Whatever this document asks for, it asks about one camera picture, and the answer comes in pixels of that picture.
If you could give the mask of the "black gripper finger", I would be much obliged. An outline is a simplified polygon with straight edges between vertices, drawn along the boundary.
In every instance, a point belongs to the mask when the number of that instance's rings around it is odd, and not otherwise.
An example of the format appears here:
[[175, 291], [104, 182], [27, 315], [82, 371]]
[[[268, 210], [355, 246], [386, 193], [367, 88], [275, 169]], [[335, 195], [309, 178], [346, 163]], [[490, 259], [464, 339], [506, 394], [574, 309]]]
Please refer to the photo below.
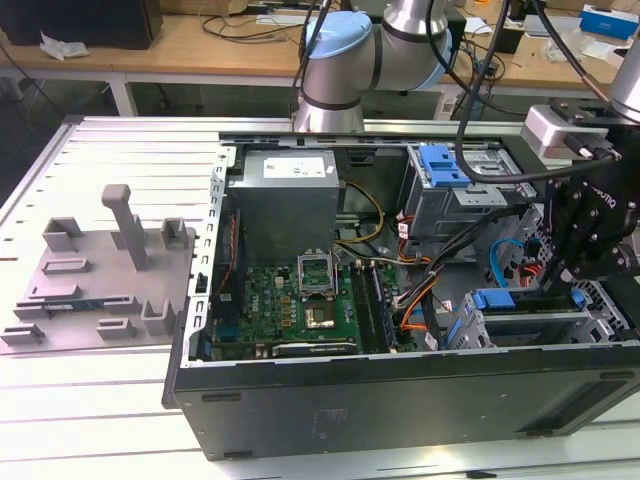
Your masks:
[[546, 189], [544, 228], [551, 257], [540, 280], [547, 296], [566, 295], [585, 252], [586, 187], [580, 177], [553, 181]]
[[620, 272], [620, 247], [615, 242], [551, 241], [549, 294], [569, 291], [576, 280], [597, 280]]

